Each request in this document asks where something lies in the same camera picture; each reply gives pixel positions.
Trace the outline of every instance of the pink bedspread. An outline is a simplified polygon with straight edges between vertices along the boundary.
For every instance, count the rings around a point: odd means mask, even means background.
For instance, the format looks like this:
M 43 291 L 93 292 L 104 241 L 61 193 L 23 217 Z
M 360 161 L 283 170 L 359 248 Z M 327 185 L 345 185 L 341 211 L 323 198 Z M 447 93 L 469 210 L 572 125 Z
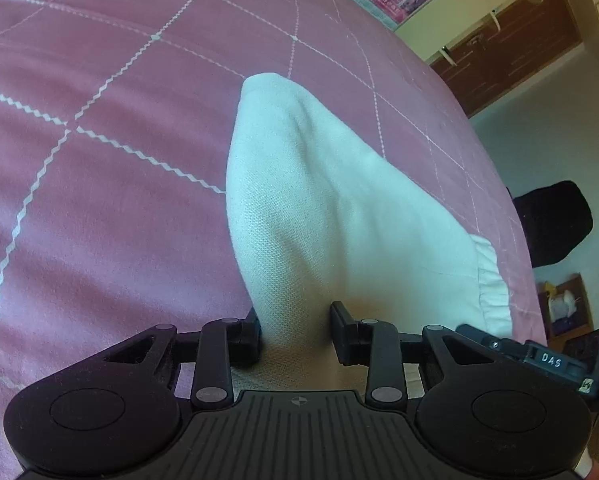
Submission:
M 442 81 L 350 0 L 0 0 L 2 413 L 23 385 L 152 324 L 249 299 L 225 214 L 244 77 L 305 86 L 489 238 L 515 337 L 543 340 L 523 232 Z

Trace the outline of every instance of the sticker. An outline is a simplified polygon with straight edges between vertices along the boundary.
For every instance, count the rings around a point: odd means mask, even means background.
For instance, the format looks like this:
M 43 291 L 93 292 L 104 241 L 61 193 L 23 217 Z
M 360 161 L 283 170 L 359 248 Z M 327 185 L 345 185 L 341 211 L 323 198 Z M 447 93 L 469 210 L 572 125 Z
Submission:
M 594 382 L 595 381 L 593 381 L 592 379 L 584 379 L 582 381 L 582 386 L 580 386 L 579 390 L 577 390 L 577 391 L 582 394 L 589 394 L 591 392 L 591 389 L 593 388 Z

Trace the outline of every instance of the bed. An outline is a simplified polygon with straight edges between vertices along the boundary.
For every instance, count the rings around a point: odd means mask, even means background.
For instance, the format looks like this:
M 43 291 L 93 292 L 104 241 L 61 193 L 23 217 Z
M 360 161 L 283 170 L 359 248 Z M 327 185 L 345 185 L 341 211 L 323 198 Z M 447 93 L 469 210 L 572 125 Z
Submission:
M 451 92 L 351 0 L 0 0 L 0 480 L 9 399 L 159 322 L 249 298 L 226 223 L 244 78 L 300 83 L 488 238 L 545 341 L 510 196 Z

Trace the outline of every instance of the white zigzag stitching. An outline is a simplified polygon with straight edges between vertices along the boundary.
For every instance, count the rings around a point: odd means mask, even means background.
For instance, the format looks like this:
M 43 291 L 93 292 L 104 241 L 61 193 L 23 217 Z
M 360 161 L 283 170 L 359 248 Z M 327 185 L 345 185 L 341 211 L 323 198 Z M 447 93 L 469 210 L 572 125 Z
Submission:
M 11 97 L 6 97 L 4 94 L 0 94 L 0 101 L 3 103 L 8 103 L 10 106 L 16 107 L 17 110 L 23 110 L 27 114 L 33 114 L 35 117 L 44 119 L 47 123 L 55 123 L 57 126 L 66 126 L 66 121 L 62 121 L 57 117 L 51 117 L 48 114 L 43 114 L 35 108 L 30 108 L 28 105 L 24 105 L 19 101 L 15 101 Z
M 272 28 L 275 28 L 276 30 L 279 30 L 282 34 L 285 34 L 286 36 L 288 36 L 289 38 L 291 38 L 293 41 L 297 41 L 297 43 L 301 43 L 302 45 L 304 45 L 305 47 L 309 48 L 310 50 L 312 50 L 314 53 L 319 54 L 320 56 L 325 57 L 326 59 L 328 59 L 330 62 L 335 63 L 338 67 L 340 67 L 342 70 L 345 70 L 346 72 L 348 72 L 350 75 L 352 75 L 357 81 L 359 81 L 360 83 L 362 83 L 362 85 L 364 85 L 366 88 L 370 89 L 371 91 L 373 91 L 374 93 L 374 98 L 375 98 L 375 103 L 377 102 L 377 97 L 379 97 L 382 101 L 384 101 L 387 105 L 389 105 L 391 108 L 393 108 L 393 110 L 395 110 L 399 115 L 401 115 L 401 117 L 403 117 L 404 119 L 406 119 L 410 124 L 412 124 L 412 126 L 415 127 L 415 129 L 417 129 L 417 131 L 422 134 L 424 137 L 426 137 L 426 139 L 431 142 L 433 144 L 433 146 L 435 146 L 439 151 L 441 151 L 444 155 L 446 155 L 450 160 L 452 160 L 455 164 L 457 164 L 462 170 L 464 169 L 464 167 L 457 162 L 457 160 L 455 160 L 454 158 L 452 158 L 444 149 L 442 149 L 442 147 L 437 144 L 434 140 L 432 140 L 424 131 L 422 131 L 422 129 L 417 126 L 415 123 L 413 123 L 407 116 L 405 116 L 403 113 L 401 113 L 393 104 L 390 103 L 390 101 L 388 101 L 388 99 L 386 99 L 382 94 L 380 94 L 379 92 L 377 92 L 374 88 L 374 86 L 369 85 L 367 82 L 364 81 L 364 79 L 362 79 L 361 77 L 359 77 L 356 73 L 351 72 L 351 70 L 349 70 L 348 68 L 346 68 L 343 64 L 341 64 L 340 62 L 334 60 L 332 57 L 328 56 L 327 54 L 324 54 L 323 52 L 321 52 L 320 50 L 316 49 L 314 46 L 312 46 L 311 44 L 306 43 L 305 41 L 301 40 L 300 38 L 298 38 L 297 36 L 293 36 L 291 33 L 283 30 L 282 28 L 279 28 L 277 25 L 275 25 L 274 23 L 269 22 L 268 20 L 262 18 L 261 16 L 258 16 L 257 14 L 255 14 L 254 12 L 251 12 L 248 9 L 245 9 L 244 7 L 232 2 L 231 0 L 222 0 L 225 3 L 241 10 L 242 12 L 245 12 L 246 14 L 249 14 L 250 16 L 254 17 L 257 20 L 260 20 L 263 23 L 266 23 L 267 25 L 269 25 Z
M 371 85 L 372 85 L 372 91 L 373 91 L 373 102 L 375 104 L 375 119 L 377 120 L 377 132 L 379 133 L 379 143 L 381 144 L 381 154 L 384 158 L 386 158 L 386 150 L 384 149 L 384 137 L 381 134 L 381 123 L 379 122 L 379 110 L 377 109 L 377 92 L 375 91 L 375 80 L 373 79 L 373 71 L 371 70 L 371 64 L 369 63 L 369 58 L 366 56 L 366 51 L 363 49 L 361 44 L 359 44 L 359 40 L 357 39 L 357 36 L 355 36 L 352 32 L 351 32 L 351 35 L 353 36 L 355 43 L 357 43 L 357 46 L 361 50 L 361 53 L 363 54 L 364 59 L 366 60 L 366 67 L 368 67 L 368 69 L 369 69 L 369 77 L 371 78 Z
M 68 130 L 68 129 L 64 130 L 64 136 L 61 137 L 61 139 L 59 139 L 59 141 L 53 147 L 53 149 L 50 150 L 50 154 L 44 159 L 44 165 L 37 172 L 37 177 L 36 177 L 35 181 L 32 183 L 32 185 L 30 186 L 30 192 L 28 193 L 28 196 L 23 200 L 22 209 L 20 209 L 20 211 L 17 213 L 17 223 L 16 223 L 14 229 L 12 230 L 12 234 L 10 237 L 10 243 L 6 246 L 6 256 L 0 262 L 0 287 L 2 286 L 2 283 L 4 282 L 4 269 L 8 266 L 8 263 L 10 262 L 10 254 L 15 250 L 15 247 L 16 247 L 15 240 L 17 239 L 19 234 L 22 232 L 22 221 L 23 221 L 24 217 L 26 216 L 26 208 L 28 207 L 28 204 L 30 202 L 32 202 L 33 193 L 35 193 L 35 191 L 38 189 L 42 177 L 46 174 L 46 169 L 48 168 L 48 165 L 53 161 L 53 159 L 55 157 L 55 153 L 57 153 L 61 149 L 62 144 L 64 142 L 66 142 L 69 133 L 70 133 L 70 130 Z
M 293 73 L 293 62 L 295 60 L 295 43 L 297 43 L 297 30 L 299 29 L 299 4 L 295 0 L 295 34 L 291 37 L 293 44 L 290 48 L 290 62 L 288 63 L 288 79 Z
M 22 0 L 22 1 L 26 1 L 30 4 L 35 4 L 35 5 L 44 5 L 44 2 L 41 0 Z M 129 27 L 128 25 L 123 25 L 122 23 L 112 22 L 110 20 L 105 20 L 104 18 L 100 18 L 99 16 L 93 16 L 91 14 L 79 12 L 78 10 L 69 9 L 68 7 L 61 6 L 59 4 L 47 4 L 46 6 L 49 9 L 55 9 L 55 10 L 60 10 L 61 12 L 67 12 L 69 14 L 74 14 L 75 16 L 80 16 L 82 18 L 87 18 L 88 20 L 93 20 L 94 22 L 106 23 L 107 25 L 112 25 L 113 27 L 118 27 L 118 28 L 122 28 L 124 30 L 129 30 L 131 32 L 135 32 L 136 34 L 140 34 L 142 36 L 148 36 L 148 37 L 151 36 L 151 34 L 149 32 L 139 30 L 138 28 Z M 224 70 L 227 70 L 228 72 L 231 72 L 237 76 L 240 76 L 240 78 L 242 78 L 242 79 L 246 79 L 246 76 L 244 76 L 243 74 L 240 74 L 239 72 L 236 72 L 232 68 L 228 68 L 226 65 L 222 65 L 221 63 L 215 61 L 214 59 L 211 59 L 210 57 L 206 57 L 203 54 L 200 54 L 199 52 L 195 52 L 194 50 L 186 48 L 185 46 L 182 46 L 178 43 L 173 43 L 172 41 L 164 40 L 164 38 L 160 38 L 160 40 L 163 43 L 169 44 L 170 46 L 173 46 L 175 48 L 179 48 L 180 50 L 183 50 L 184 52 L 193 54 L 193 56 L 200 57 L 201 59 L 208 61 L 209 63 L 212 63 L 220 68 L 223 68 Z
M 155 41 L 158 41 L 161 39 L 162 37 L 162 33 L 164 32 L 164 30 L 166 30 L 168 27 L 170 27 L 174 21 L 179 18 L 182 15 L 182 12 L 186 9 L 188 9 L 188 6 L 190 6 L 190 4 L 193 2 L 193 0 L 187 0 L 185 4 L 183 4 L 183 6 L 180 8 L 180 10 L 178 10 L 170 20 L 168 20 L 166 23 L 164 23 L 164 25 L 162 26 L 162 28 L 160 28 L 156 33 L 152 34 L 150 37 L 150 40 L 148 40 L 148 42 L 142 47 L 140 48 L 133 57 L 130 58 L 130 60 L 123 66 L 121 67 L 121 69 L 119 69 L 118 72 L 116 72 L 115 74 L 113 74 L 112 76 L 110 76 L 108 79 L 106 79 L 106 81 L 104 82 L 104 84 L 100 87 L 100 89 L 97 91 L 97 94 L 93 95 L 88 102 L 82 106 L 82 109 L 79 110 L 75 115 L 74 118 L 75 119 L 79 119 L 82 115 L 84 115 L 84 112 L 90 108 L 90 105 L 94 104 L 95 101 L 97 101 L 97 99 L 99 99 L 102 96 L 102 92 L 105 91 L 106 88 L 108 88 L 109 83 L 112 83 L 116 78 L 118 78 L 119 76 L 121 76 L 126 70 L 129 69 L 129 67 L 135 62 L 135 60 L 137 60 L 137 58 L 139 56 L 141 56 L 146 49 L 151 46 Z
M 10 388 L 11 390 L 23 390 L 26 387 L 25 384 L 13 383 L 10 378 L 2 375 L 0 375 L 0 382 L 5 384 L 6 387 Z
M 222 189 L 219 189 L 217 186 L 212 186 L 211 184 L 207 183 L 202 178 L 197 178 L 196 176 L 193 176 L 190 173 L 184 173 L 179 168 L 173 168 L 169 164 L 167 164 L 166 162 L 160 162 L 160 161 L 156 160 L 156 158 L 154 158 L 153 156 L 145 155 L 143 152 L 141 152 L 139 150 L 135 150 L 135 149 L 131 148 L 129 145 L 127 145 L 127 144 L 120 144 L 115 139 L 109 139 L 106 136 L 103 136 L 103 135 L 100 135 L 100 134 L 96 134 L 92 130 L 84 130 L 81 126 L 77 126 L 77 132 L 80 133 L 80 134 L 86 134 L 91 139 L 101 140 L 105 144 L 111 144 L 115 148 L 120 148 L 120 149 L 124 150 L 126 153 L 130 153 L 132 155 L 137 155 L 141 160 L 147 160 L 148 162 L 150 162 L 151 164 L 153 164 L 153 166 L 161 166 L 162 168 L 164 168 L 164 170 L 166 170 L 166 171 L 172 171 L 177 176 L 183 176 L 184 178 L 187 178 L 191 182 L 195 182 L 196 184 L 201 184 L 206 189 L 212 189 L 215 193 L 226 194 L 226 191 L 223 191 Z

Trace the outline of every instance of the yellow object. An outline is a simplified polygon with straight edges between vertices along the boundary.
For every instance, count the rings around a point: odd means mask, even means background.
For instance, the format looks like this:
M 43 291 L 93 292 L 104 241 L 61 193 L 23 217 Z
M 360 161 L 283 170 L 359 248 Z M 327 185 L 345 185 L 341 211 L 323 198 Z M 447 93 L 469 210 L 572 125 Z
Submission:
M 551 282 L 544 282 L 544 292 L 547 292 L 548 297 L 552 298 L 557 295 L 557 287 Z

